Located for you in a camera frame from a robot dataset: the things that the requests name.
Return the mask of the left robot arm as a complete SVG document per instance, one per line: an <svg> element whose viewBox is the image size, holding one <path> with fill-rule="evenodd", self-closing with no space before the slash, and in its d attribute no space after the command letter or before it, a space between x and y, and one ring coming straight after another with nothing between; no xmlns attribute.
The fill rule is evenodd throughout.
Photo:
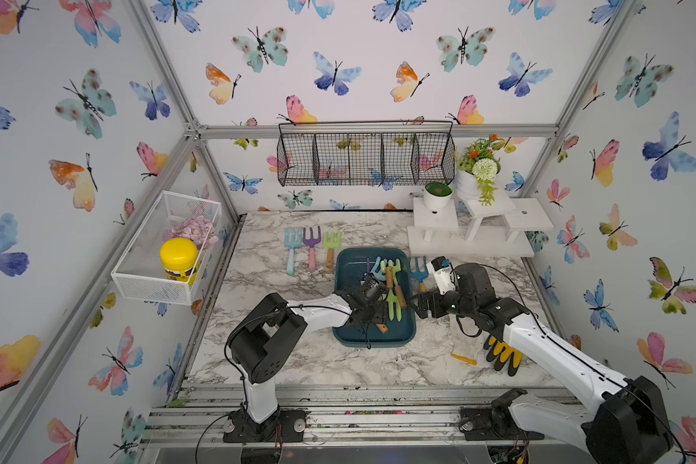
<svg viewBox="0 0 696 464"><path fill-rule="evenodd" d="M263 425L276 417L275 376L305 334L372 321L388 293L384 282L369 276L363 283L326 297L286 300L265 296L228 336L223 353L239 371L246 418Z"/></svg>

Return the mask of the light blue rake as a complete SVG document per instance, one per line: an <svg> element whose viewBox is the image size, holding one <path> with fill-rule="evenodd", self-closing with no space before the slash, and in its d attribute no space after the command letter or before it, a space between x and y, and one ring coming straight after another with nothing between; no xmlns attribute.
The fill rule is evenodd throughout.
<svg viewBox="0 0 696 464"><path fill-rule="evenodd" d="M385 275L385 271L383 268L383 260L381 257L376 258L370 272L373 275L373 278L375 278L375 280L379 280L379 281L386 280L386 275Z"/></svg>

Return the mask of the light blue fork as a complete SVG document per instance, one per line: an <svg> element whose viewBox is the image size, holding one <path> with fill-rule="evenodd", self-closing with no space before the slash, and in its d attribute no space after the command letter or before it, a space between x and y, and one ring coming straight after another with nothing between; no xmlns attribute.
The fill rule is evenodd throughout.
<svg viewBox="0 0 696 464"><path fill-rule="evenodd" d="M290 227L284 230L284 247L288 249L286 273L293 276L295 273L296 249L303 245L304 230L299 227Z"/></svg>

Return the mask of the green wide fork wooden handle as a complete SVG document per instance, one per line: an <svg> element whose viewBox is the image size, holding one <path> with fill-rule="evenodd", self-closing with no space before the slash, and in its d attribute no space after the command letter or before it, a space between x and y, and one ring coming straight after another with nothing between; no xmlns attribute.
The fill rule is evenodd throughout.
<svg viewBox="0 0 696 464"><path fill-rule="evenodd" d="M327 251L326 268L329 270L334 268L334 256L336 255L336 250L341 247L341 240L341 232L325 232L323 235L323 247Z"/></svg>

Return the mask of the purple rake pink handle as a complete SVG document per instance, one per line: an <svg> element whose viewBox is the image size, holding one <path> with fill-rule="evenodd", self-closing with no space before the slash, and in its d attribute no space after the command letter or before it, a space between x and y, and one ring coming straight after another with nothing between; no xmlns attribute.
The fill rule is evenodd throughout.
<svg viewBox="0 0 696 464"><path fill-rule="evenodd" d="M322 231L320 226L303 228L303 244L309 249L309 272L317 271L316 247L322 241Z"/></svg>

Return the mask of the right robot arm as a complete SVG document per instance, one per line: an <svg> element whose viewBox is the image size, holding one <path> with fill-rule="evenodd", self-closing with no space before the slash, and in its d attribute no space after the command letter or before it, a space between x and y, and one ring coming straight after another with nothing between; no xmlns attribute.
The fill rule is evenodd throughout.
<svg viewBox="0 0 696 464"><path fill-rule="evenodd" d="M498 297L481 264L454 266L437 257L427 270L435 289L409 301L420 317L472 320L479 334L534 361L578 401L562 404L511 392L502 414L516 428L585 450L597 463L655 463L675 448L654 382L630 379L595 361L545 328L525 305Z"/></svg>

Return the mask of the teal plastic storage box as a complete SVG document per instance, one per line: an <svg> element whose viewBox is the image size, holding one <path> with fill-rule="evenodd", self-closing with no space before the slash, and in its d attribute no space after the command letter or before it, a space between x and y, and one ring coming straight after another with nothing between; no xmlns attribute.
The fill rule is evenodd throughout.
<svg viewBox="0 0 696 464"><path fill-rule="evenodd" d="M384 263L398 264L399 276L394 289L386 286L382 271ZM333 334L344 346L352 348L398 348L415 338L417 327L412 309L402 307L398 300L411 294L410 280L405 268L408 258L395 247L350 247L336 259L336 291L358 290L368 281L378 281L365 299L368 306L358 310L346 325L334 328Z"/></svg>

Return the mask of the green rake wooden handle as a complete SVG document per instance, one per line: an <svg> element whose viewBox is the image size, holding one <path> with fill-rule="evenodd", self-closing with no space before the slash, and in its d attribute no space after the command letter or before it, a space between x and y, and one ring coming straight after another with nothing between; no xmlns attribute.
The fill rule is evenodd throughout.
<svg viewBox="0 0 696 464"><path fill-rule="evenodd" d="M397 273L401 271L401 261L383 260L383 268L386 275L386 286L388 293L392 291L394 294L398 295L402 310L406 309L406 299L402 287L397 280Z"/></svg>

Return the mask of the teal fork yellow handle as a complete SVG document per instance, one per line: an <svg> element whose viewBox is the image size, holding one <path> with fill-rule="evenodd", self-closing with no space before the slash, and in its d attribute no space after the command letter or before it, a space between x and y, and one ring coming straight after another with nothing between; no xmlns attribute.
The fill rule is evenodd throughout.
<svg viewBox="0 0 696 464"><path fill-rule="evenodd" d="M428 278L429 273L427 270L426 257L414 256L411 258L409 274L413 280L418 284L418 289L420 293L425 293L426 286L425 280Z"/></svg>

